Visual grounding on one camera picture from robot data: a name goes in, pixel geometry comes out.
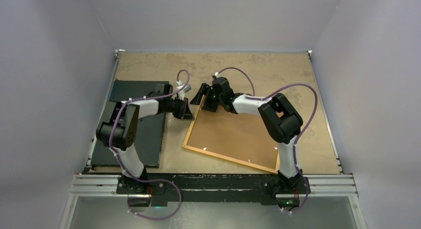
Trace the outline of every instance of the white wall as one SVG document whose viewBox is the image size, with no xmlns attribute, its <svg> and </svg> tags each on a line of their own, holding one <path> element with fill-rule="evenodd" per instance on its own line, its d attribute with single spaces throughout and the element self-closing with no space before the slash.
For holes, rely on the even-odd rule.
<svg viewBox="0 0 421 229">
<path fill-rule="evenodd" d="M 91 0 L 114 48 L 307 51 L 340 0 Z"/>
<path fill-rule="evenodd" d="M 0 0 L 0 228 L 57 228 L 113 65 L 87 0 Z"/>
<path fill-rule="evenodd" d="M 341 0 L 312 62 L 372 229 L 421 225 L 421 0 Z"/>
</svg>

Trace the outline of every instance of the cable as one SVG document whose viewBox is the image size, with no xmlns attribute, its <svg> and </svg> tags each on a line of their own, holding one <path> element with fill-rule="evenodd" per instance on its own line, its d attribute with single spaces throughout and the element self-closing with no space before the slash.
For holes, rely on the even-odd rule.
<svg viewBox="0 0 421 229">
<path fill-rule="evenodd" d="M 250 85 L 251 85 L 251 89 L 253 90 L 253 96 L 255 95 L 255 92 L 254 92 L 254 85 L 253 85 L 253 83 L 251 82 L 251 79 L 249 78 L 249 76 L 244 72 L 244 71 L 242 71 L 241 69 L 239 69 L 239 68 L 236 68 L 236 67 L 227 67 L 227 68 L 224 68 L 223 70 L 221 70 L 221 71 L 219 71 L 218 73 L 219 74 L 221 74 L 223 71 L 225 71 L 225 70 L 228 70 L 228 69 L 235 69 L 235 70 L 238 70 L 238 71 L 240 71 L 244 76 L 246 76 L 246 78 L 247 78 L 247 80 L 249 81 L 249 83 L 250 83 Z"/>
<path fill-rule="evenodd" d="M 167 215 L 167 216 L 164 216 L 164 217 L 160 217 L 160 218 L 153 218 L 153 217 L 149 217 L 149 216 L 145 216 L 145 215 L 142 215 L 142 214 L 139 214 L 139 213 L 137 213 L 137 212 L 135 212 L 133 209 L 131 209 L 131 207 L 130 207 L 130 205 L 128 204 L 128 207 L 129 207 L 129 212 L 131 212 L 131 213 L 133 213 L 134 215 L 136 215 L 136 216 L 139 216 L 139 217 L 141 217 L 141 218 L 145 218 L 145 219 L 149 219 L 149 220 L 154 220 L 154 221 L 160 221 L 160 220 L 165 220 L 165 219 L 168 219 L 168 218 L 170 218 L 170 217 L 172 217 L 173 215 L 175 215 L 177 212 L 178 212 L 178 210 L 180 209 L 180 207 L 181 207 L 181 191 L 180 191 L 180 189 L 177 187 L 177 185 L 175 185 L 173 182 L 171 182 L 171 181 L 169 181 L 169 180 L 166 180 L 166 179 L 153 179 L 153 180 L 141 180 L 141 179 L 138 179 L 136 176 L 134 176 L 132 173 L 130 173 L 128 170 L 127 170 L 127 168 L 126 168 L 126 166 L 123 164 L 123 162 L 121 161 L 121 158 L 120 158 L 120 155 L 118 154 L 119 152 L 113 147 L 113 144 L 112 144 L 112 142 L 113 142 L 113 135 L 114 135 L 114 133 L 115 133 L 115 131 L 116 131 L 116 128 L 117 128 L 117 124 L 118 124 L 118 122 L 119 122 L 119 120 L 120 120 L 120 117 L 121 117 L 121 114 L 123 113 L 123 110 L 124 110 L 124 108 L 126 108 L 126 106 L 127 105 L 129 105 L 130 103 L 132 103 L 132 102 L 135 102 L 135 101 L 144 101 L 144 100 L 156 100 L 156 99 L 161 99 L 161 98 L 166 98 L 166 97 L 170 97 L 170 96 L 173 96 L 173 95 L 175 95 L 175 94 L 178 94 L 179 92 L 181 92 L 187 85 L 188 85 L 188 83 L 189 83 L 189 81 L 190 81 L 190 73 L 187 71 L 187 70 L 180 70 L 179 72 L 178 72 L 178 74 L 177 74 L 177 80 L 178 80 L 178 77 L 179 77 L 179 75 L 180 75 L 180 73 L 181 72 L 185 72 L 185 73 L 187 73 L 187 81 L 186 81 L 186 83 L 183 85 L 183 87 L 181 87 L 179 90 L 177 90 L 176 92 L 173 92 L 173 93 L 170 93 L 170 94 L 167 94 L 167 95 L 164 95 L 164 96 L 155 96 L 155 97 L 140 97 L 140 98 L 135 98 L 135 99 L 129 99 L 128 101 L 126 101 L 123 105 L 122 105 L 122 107 L 120 108 L 120 110 L 119 110 L 119 112 L 117 113 L 117 117 L 116 117 L 116 120 L 115 120 L 115 122 L 114 122 L 114 125 L 113 125 L 113 128 L 112 128 L 112 130 L 111 130 L 111 135 L 110 135 L 110 139 L 109 139 L 109 141 L 108 141 L 108 145 L 109 145 L 109 148 L 110 148 L 110 150 L 116 155 L 116 159 L 117 159 L 117 162 L 119 163 L 119 165 L 120 165 L 120 167 L 123 169 L 123 171 L 125 171 L 131 178 L 133 178 L 135 181 L 137 181 L 137 182 L 141 182 L 141 183 L 152 183 L 152 182 L 166 182 L 166 183 L 169 183 L 169 184 L 171 184 L 176 190 L 177 190 L 177 193 L 178 193 L 178 197 L 179 197 L 179 201 L 178 201 L 178 205 L 177 205 L 177 208 L 172 212 L 172 213 L 170 213 L 169 215 Z"/>
<path fill-rule="evenodd" d="M 304 182 L 305 182 L 305 184 L 306 184 L 306 187 L 305 187 L 305 188 L 306 188 L 306 192 L 305 192 L 305 197 L 304 197 L 303 202 L 302 202 L 302 203 L 300 203 L 300 205 L 298 206 L 298 208 L 297 208 L 297 209 L 295 209 L 294 211 L 287 211 L 287 212 L 289 212 L 289 213 L 296 213 L 296 212 L 298 212 L 299 210 L 301 210 L 301 208 L 302 208 L 302 207 L 304 206 L 304 204 L 307 202 L 308 194 L 310 193 L 310 190 L 309 190 L 309 188 L 310 188 L 310 184 L 308 183 L 308 180 L 304 177 L 304 175 L 302 174 L 302 172 L 301 172 L 301 171 L 299 170 L 299 168 L 298 168 L 298 160 L 297 160 L 297 153 L 296 153 L 296 145 L 297 145 L 298 140 L 299 140 L 299 139 L 301 138 L 301 136 L 304 134 L 305 130 L 307 130 L 308 126 L 310 125 L 311 121 L 312 121 L 312 120 L 313 120 L 313 118 L 314 118 L 314 115 L 316 114 L 317 104 L 318 104 L 318 101 L 319 101 L 319 99 L 318 99 L 318 97 L 317 97 L 317 92 L 316 92 L 316 90 L 315 90 L 312 86 L 310 86 L 310 85 L 308 85 L 308 84 L 305 84 L 305 83 L 293 83 L 293 84 L 289 84 L 289 85 L 286 85 L 286 86 L 283 86 L 283 87 L 279 88 L 278 90 L 276 90 L 275 92 L 273 92 L 272 94 L 270 94 L 269 96 L 267 96 L 267 97 L 265 97 L 265 98 L 261 98 L 261 97 L 252 97 L 252 96 L 246 96 L 246 98 L 247 98 L 247 99 L 253 99 L 253 100 L 262 100 L 262 101 L 265 101 L 265 100 L 267 100 L 267 99 L 271 98 L 272 96 L 274 96 L 275 94 L 277 94 L 278 92 L 283 91 L 283 90 L 285 90 L 285 89 L 287 89 L 287 88 L 290 88 L 290 87 L 293 87 L 293 86 L 305 86 L 305 87 L 309 88 L 309 89 L 313 92 L 313 94 L 314 94 L 314 108 L 313 108 L 313 112 L 312 112 L 312 113 L 311 113 L 311 115 L 310 115 L 310 118 L 309 118 L 309 119 L 308 119 L 308 121 L 307 121 L 307 124 L 305 124 L 305 126 L 304 126 L 304 128 L 302 129 L 302 131 L 300 132 L 300 134 L 298 134 L 297 138 L 295 138 L 294 145 L 292 146 L 292 156 L 293 156 L 293 158 L 294 158 L 294 165 L 295 165 L 295 169 L 298 171 L 298 173 L 300 174 L 301 178 L 304 180 Z"/>
</svg>

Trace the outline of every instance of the beige table surface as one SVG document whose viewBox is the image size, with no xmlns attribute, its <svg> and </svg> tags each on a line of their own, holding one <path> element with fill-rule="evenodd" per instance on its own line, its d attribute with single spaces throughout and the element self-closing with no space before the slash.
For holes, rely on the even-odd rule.
<svg viewBox="0 0 421 229">
<path fill-rule="evenodd" d="M 255 86 L 256 96 L 266 96 L 286 84 L 304 82 L 316 88 L 313 69 L 306 53 L 136 53 L 124 52 L 120 59 L 118 80 L 167 80 L 176 86 L 180 69 L 190 72 L 192 90 L 186 94 L 190 100 L 202 82 L 208 84 L 212 75 L 225 67 L 245 71 Z M 234 92 L 251 93 L 247 79 L 238 71 L 227 70 Z M 186 75 L 181 75 L 183 83 Z M 305 87 L 293 87 L 283 92 L 307 122 L 314 104 L 312 92 Z M 190 105 L 192 112 L 196 106 Z M 175 119 L 167 114 L 159 168 L 148 172 L 182 173 L 265 173 L 264 171 L 228 162 L 219 158 L 183 149 L 190 121 Z M 298 156 L 305 174 L 338 174 L 338 165 L 321 105 L 310 127 L 298 142 Z M 103 168 L 100 171 L 120 171 Z"/>
</svg>

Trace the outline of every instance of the black mat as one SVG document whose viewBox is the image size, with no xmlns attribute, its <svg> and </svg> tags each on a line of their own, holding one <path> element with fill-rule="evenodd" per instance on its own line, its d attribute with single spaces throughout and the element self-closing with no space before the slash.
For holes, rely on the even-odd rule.
<svg viewBox="0 0 421 229">
<path fill-rule="evenodd" d="M 110 94 L 110 100 L 123 101 L 143 97 L 155 90 L 157 83 L 167 81 L 119 81 L 116 80 Z M 135 148 L 146 167 L 158 167 L 164 134 L 165 114 L 147 116 L 139 120 Z M 101 142 L 96 142 L 92 154 L 92 166 L 119 166 L 117 160 Z"/>
</svg>

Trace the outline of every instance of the light wood border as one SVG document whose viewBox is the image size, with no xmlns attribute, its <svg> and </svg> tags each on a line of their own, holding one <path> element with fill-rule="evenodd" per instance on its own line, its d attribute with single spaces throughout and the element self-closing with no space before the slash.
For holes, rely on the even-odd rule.
<svg viewBox="0 0 421 229">
<path fill-rule="evenodd" d="M 189 141 L 190 134 L 192 133 L 193 127 L 195 125 L 195 122 L 196 122 L 197 116 L 199 114 L 200 108 L 202 107 L 202 104 L 203 104 L 203 98 L 202 98 L 202 101 L 201 101 L 200 105 L 197 107 L 197 109 L 195 111 L 195 115 L 194 115 L 195 119 L 190 123 L 189 129 L 187 131 L 186 137 L 185 137 L 184 142 L 183 142 L 183 146 L 182 146 L 183 148 L 185 148 L 187 150 L 207 154 L 207 155 L 210 155 L 210 156 L 213 156 L 213 157 L 221 158 L 221 159 L 231 161 L 231 162 L 234 162 L 234 163 L 239 163 L 239 164 L 249 166 L 249 167 L 252 167 L 252 168 L 257 168 L 257 169 L 260 169 L 260 170 L 263 170 L 263 171 L 266 171 L 266 172 L 270 172 L 270 173 L 274 173 L 274 174 L 278 173 L 279 152 L 277 154 L 277 161 L 275 163 L 275 168 L 269 168 L 269 167 L 261 166 L 261 165 L 255 164 L 255 163 L 250 163 L 250 162 L 247 162 L 247 161 L 243 161 L 243 160 L 239 160 L 239 159 L 236 159 L 236 158 L 228 157 L 228 156 L 225 156 L 225 155 L 222 155 L 222 154 L 204 151 L 203 149 L 199 149 L 199 148 L 196 148 L 196 147 L 193 147 L 193 146 L 188 146 L 187 142 Z"/>
</svg>

